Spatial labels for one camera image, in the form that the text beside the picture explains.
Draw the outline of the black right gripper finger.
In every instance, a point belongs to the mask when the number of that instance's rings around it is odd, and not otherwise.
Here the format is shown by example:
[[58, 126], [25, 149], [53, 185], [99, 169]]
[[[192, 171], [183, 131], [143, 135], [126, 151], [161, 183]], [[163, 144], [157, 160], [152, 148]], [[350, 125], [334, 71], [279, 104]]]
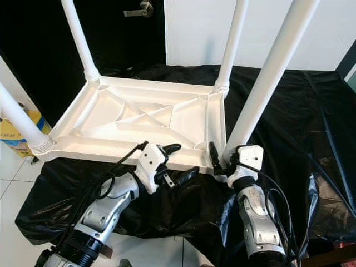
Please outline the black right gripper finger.
[[211, 141], [207, 145], [209, 151], [209, 160], [211, 163], [212, 171], [214, 175], [224, 175], [224, 169], [221, 167], [219, 153], [217, 152], [214, 141]]

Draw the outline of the white plastic table top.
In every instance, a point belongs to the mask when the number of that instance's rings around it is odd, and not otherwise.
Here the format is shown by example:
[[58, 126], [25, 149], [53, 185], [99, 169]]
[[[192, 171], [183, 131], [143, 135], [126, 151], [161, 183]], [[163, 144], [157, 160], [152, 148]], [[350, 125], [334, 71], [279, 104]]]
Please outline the white plastic table top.
[[86, 82], [52, 127], [53, 146], [40, 159], [117, 162], [145, 141], [180, 144], [170, 170], [213, 173], [209, 144], [226, 145], [224, 94], [212, 86], [101, 77]]

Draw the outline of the black plastic sheet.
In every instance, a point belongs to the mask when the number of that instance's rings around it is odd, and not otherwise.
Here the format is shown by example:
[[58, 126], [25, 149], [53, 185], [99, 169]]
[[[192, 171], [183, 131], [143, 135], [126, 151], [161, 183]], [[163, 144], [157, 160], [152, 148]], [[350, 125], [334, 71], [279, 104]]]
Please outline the black plastic sheet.
[[[263, 171], [288, 199], [298, 246], [356, 243], [356, 92], [335, 71], [287, 70], [249, 139], [265, 150]], [[55, 243], [78, 199], [112, 163], [45, 163], [13, 224], [34, 245]], [[218, 267], [247, 267], [235, 193], [210, 175], [142, 194], [115, 231], [137, 238], [185, 237]]]

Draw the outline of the yellow box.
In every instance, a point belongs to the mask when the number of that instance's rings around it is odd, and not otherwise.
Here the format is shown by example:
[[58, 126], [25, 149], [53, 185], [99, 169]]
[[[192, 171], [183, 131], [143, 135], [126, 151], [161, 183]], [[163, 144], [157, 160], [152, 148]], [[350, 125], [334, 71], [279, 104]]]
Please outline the yellow box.
[[[36, 123], [36, 126], [39, 130], [41, 130], [41, 132], [43, 132], [43, 134], [49, 134], [51, 128], [40, 112], [29, 110], [27, 111], [27, 114], [28, 117]], [[26, 139], [18, 132], [18, 130], [16, 130], [15, 127], [13, 127], [9, 120], [2, 117], [0, 122], [0, 140], [22, 158], [34, 156]]]

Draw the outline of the black door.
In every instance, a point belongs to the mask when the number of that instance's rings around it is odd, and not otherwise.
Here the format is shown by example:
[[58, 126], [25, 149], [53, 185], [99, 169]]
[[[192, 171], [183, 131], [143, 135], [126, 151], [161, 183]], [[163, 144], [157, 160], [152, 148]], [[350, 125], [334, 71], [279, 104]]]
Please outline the black door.
[[[141, 0], [74, 0], [103, 76], [130, 78], [166, 62], [164, 0], [153, 15], [125, 16]], [[60, 0], [2, 0], [0, 54], [49, 125], [55, 126], [86, 83]]]

